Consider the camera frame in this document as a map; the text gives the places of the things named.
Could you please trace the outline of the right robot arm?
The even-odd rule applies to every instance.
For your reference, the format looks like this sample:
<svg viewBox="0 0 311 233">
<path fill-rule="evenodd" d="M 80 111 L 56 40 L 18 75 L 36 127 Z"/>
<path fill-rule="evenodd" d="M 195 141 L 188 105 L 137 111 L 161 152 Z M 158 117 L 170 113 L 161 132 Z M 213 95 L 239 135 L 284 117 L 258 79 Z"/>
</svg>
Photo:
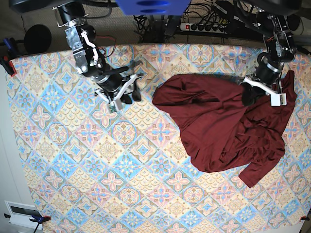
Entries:
<svg viewBox="0 0 311 233">
<path fill-rule="evenodd" d="M 141 61 L 132 61 L 127 66 L 112 68 L 105 61 L 108 55 L 101 53 L 95 44 L 95 29 L 88 24 L 88 15 L 81 3 L 72 1 L 54 7 L 53 10 L 58 26 L 66 27 L 66 40 L 73 52 L 77 72 L 91 78 L 98 85 L 95 95 L 116 111 L 120 110 L 123 104 L 141 101 L 137 80 L 143 75 L 123 75 L 124 72 L 134 70 Z"/>
</svg>

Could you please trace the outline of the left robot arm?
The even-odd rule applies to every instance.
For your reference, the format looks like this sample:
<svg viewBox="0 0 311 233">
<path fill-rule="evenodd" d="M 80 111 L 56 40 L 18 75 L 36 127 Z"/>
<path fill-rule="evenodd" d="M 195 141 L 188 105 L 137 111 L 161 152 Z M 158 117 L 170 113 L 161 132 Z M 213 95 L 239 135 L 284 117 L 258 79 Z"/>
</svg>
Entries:
<svg viewBox="0 0 311 233">
<path fill-rule="evenodd" d="M 245 76 L 240 83 L 243 86 L 242 102 L 245 106 L 249 106 L 260 97 L 268 95 L 272 106 L 286 105 L 281 74 L 284 64 L 295 58 L 293 34 L 284 16 L 261 11 L 256 15 L 256 23 L 263 34 L 267 51 L 258 55 L 258 66 L 255 71 Z"/>
</svg>

